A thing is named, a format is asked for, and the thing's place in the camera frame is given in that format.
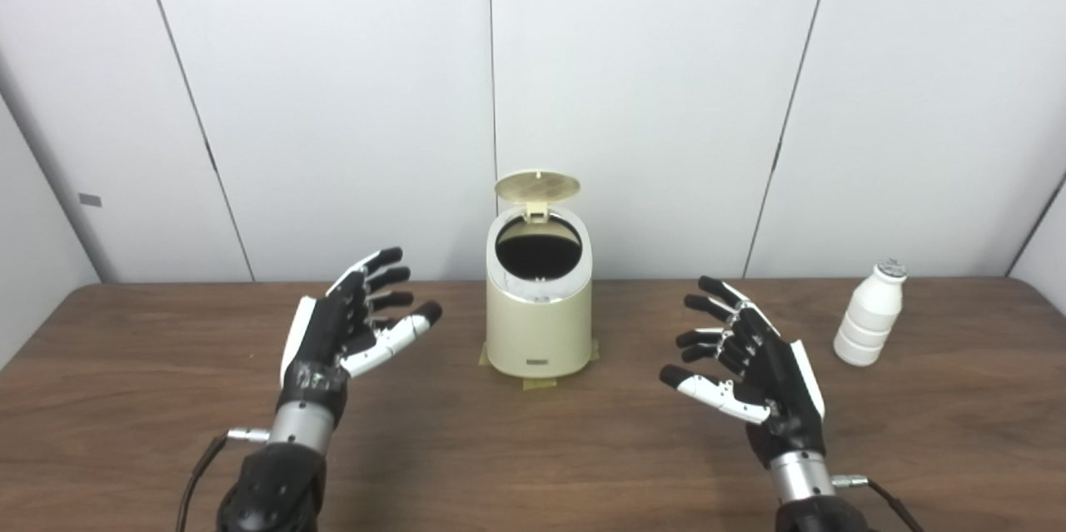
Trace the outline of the black white robot left hand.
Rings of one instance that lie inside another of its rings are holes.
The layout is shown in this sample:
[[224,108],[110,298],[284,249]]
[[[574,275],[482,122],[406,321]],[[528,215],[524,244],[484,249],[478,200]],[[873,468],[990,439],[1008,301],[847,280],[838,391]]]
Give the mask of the black white robot left hand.
[[282,346],[277,406],[323,408],[339,425],[350,380],[389,361],[425,335],[442,317],[436,301],[414,306],[414,294],[397,291],[411,271],[403,249],[373,252],[348,267],[322,296],[303,296]]

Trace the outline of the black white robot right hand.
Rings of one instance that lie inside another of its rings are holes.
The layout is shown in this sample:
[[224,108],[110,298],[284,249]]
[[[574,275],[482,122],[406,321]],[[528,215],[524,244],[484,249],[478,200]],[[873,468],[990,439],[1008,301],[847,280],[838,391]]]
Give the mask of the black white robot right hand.
[[683,362],[712,359],[730,376],[663,365],[659,378],[689,398],[744,422],[756,460],[765,469],[785,454],[826,455],[824,398],[800,340],[785,339],[765,313],[730,283],[709,276],[683,304],[714,317],[717,326],[676,338]]

